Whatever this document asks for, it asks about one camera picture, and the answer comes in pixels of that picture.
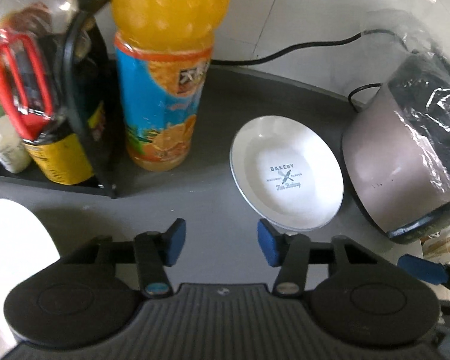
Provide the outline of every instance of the metal screw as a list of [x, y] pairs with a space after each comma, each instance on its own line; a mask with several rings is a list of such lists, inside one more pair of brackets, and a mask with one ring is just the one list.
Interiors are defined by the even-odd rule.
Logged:
[[276, 289], [280, 295], [295, 295], [300, 291], [298, 285], [290, 282], [280, 283]]
[[220, 288], [217, 290], [218, 295], [227, 296], [230, 293], [230, 290], [228, 288]]
[[165, 295], [170, 290], [166, 283], [150, 283], [145, 288], [145, 292], [149, 295]]

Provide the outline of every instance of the ridged surface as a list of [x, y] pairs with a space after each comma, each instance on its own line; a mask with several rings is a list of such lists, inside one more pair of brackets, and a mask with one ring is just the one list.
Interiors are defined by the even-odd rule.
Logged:
[[147, 302], [105, 342], [57, 352], [19, 345], [4, 360], [440, 358], [424, 344], [388, 351], [344, 344], [322, 332], [300, 302], [275, 298], [263, 285], [183, 285], [174, 297]]

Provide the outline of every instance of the bakery logo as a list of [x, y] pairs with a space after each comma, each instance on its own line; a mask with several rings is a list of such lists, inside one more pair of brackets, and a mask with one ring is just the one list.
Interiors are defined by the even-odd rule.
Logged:
[[300, 188], [301, 184], [299, 182], [295, 182], [293, 178], [300, 177], [302, 174], [301, 173], [292, 174], [293, 170], [294, 169], [292, 163], [287, 163], [285, 165], [278, 165], [278, 166], [270, 166], [270, 171], [277, 172], [277, 174], [280, 177], [268, 178], [267, 182], [281, 181], [281, 183], [276, 185], [277, 191], [287, 190], [288, 188], [296, 188], [296, 187]]

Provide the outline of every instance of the yellow label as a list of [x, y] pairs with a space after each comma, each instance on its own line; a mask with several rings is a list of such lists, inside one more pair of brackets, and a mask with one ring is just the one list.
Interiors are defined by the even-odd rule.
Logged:
[[97, 142], [102, 138], [105, 130], [105, 109], [104, 102], [101, 101], [94, 114], [88, 120], [88, 127], [92, 131], [92, 137]]
[[25, 143], [25, 147], [46, 177], [54, 183], [73, 185], [94, 175], [75, 134], [47, 145], [34, 146]]

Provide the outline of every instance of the white container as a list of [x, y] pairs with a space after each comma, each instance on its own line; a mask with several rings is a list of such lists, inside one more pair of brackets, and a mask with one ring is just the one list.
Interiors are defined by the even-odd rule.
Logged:
[[5, 320], [5, 298], [58, 259], [57, 248], [36, 216], [18, 203], [0, 199], [0, 359], [17, 345]]
[[25, 150], [22, 139], [7, 115], [0, 117], [0, 163], [11, 173], [22, 172], [31, 158]]
[[262, 116], [235, 136], [230, 167], [245, 200], [288, 230], [325, 226], [343, 198], [340, 166], [311, 129], [281, 116]]

